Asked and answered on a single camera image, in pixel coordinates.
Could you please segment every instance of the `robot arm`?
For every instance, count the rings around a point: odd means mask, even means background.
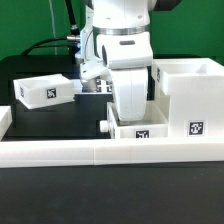
[[[94,9],[95,55],[104,63],[101,70],[107,69],[110,74],[119,119],[141,120],[146,107],[147,66],[152,65],[153,59],[148,10],[154,8],[156,0],[85,2]],[[85,73],[85,79],[97,76]]]

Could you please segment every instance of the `white box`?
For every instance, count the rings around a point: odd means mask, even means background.
[[[155,102],[168,137],[224,136],[224,68],[207,58],[154,60]]]
[[[141,121],[120,125],[115,104],[107,104],[107,124],[112,139],[167,137],[167,119],[153,102],[146,103],[146,113]]]
[[[61,74],[14,80],[14,89],[28,109],[74,101],[74,84]]]
[[[0,141],[12,123],[12,113],[10,106],[0,106]]]

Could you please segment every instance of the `open white box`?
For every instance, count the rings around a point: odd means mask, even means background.
[[[152,75],[156,99],[148,108],[162,112],[159,120],[168,124],[168,137],[1,142],[0,167],[224,161],[224,68],[209,59],[155,60]],[[189,119],[206,120],[207,131],[189,136]]]
[[[16,99],[28,109],[74,100],[74,84],[61,74],[14,80]]]
[[[12,123],[11,107],[0,106],[0,141]]]
[[[223,66],[206,58],[154,60],[152,76],[168,137],[224,137]]]

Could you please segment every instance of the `cable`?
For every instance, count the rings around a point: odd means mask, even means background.
[[[54,9],[53,9],[52,0],[49,0],[49,5],[50,5],[50,12],[51,12],[51,23],[52,23],[53,36],[54,36],[54,38],[56,38],[55,17],[54,17]],[[55,47],[54,51],[55,51],[55,55],[57,55],[58,51],[57,51],[56,47]]]
[[[51,42],[55,42],[55,41],[62,41],[62,40],[67,40],[67,37],[55,37],[55,38],[50,38],[47,40],[42,40],[40,42],[35,43],[34,45],[32,45],[30,48],[26,49],[25,51],[23,51],[21,53],[21,55],[28,55],[29,52],[33,50],[33,48],[40,46],[42,44],[51,43]]]
[[[34,50],[34,49],[37,49],[37,48],[51,48],[51,47],[75,47],[75,45],[71,45],[71,44],[59,44],[59,45],[44,45],[44,46],[35,46],[33,47],[30,51]]]
[[[72,8],[71,0],[65,0],[65,4],[66,4],[67,12],[68,12],[70,26],[71,26],[71,28],[70,28],[71,34],[77,35],[77,34],[79,34],[79,30],[76,25],[76,20],[75,20],[75,15],[74,15],[73,8]]]
[[[85,42],[85,45],[84,45],[84,60],[86,61],[87,60],[87,52],[86,52],[86,48],[87,48],[87,45],[88,45],[88,42],[89,42],[89,38],[91,36],[91,34],[93,33],[93,30],[91,30],[91,32],[89,33],[89,35],[87,36],[86,38],[86,42]]]

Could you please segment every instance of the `black cable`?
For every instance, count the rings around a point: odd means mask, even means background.
[[[68,12],[70,26],[71,26],[71,34],[77,35],[79,34],[79,30],[76,25],[76,20],[75,20],[75,15],[72,8],[71,0],[65,0],[65,4],[66,4],[67,12]]]
[[[34,49],[37,49],[37,48],[51,48],[51,47],[76,47],[76,46],[75,45],[71,45],[71,44],[44,45],[44,46],[35,46],[30,51],[32,51]]]
[[[34,45],[32,45],[30,48],[26,49],[25,51],[23,51],[21,53],[21,55],[28,55],[29,52],[32,51],[35,47],[38,47],[42,44],[51,43],[51,42],[55,42],[55,41],[61,41],[61,40],[67,40],[67,37],[55,37],[55,38],[50,38],[47,40],[42,40],[40,42],[35,43]]]

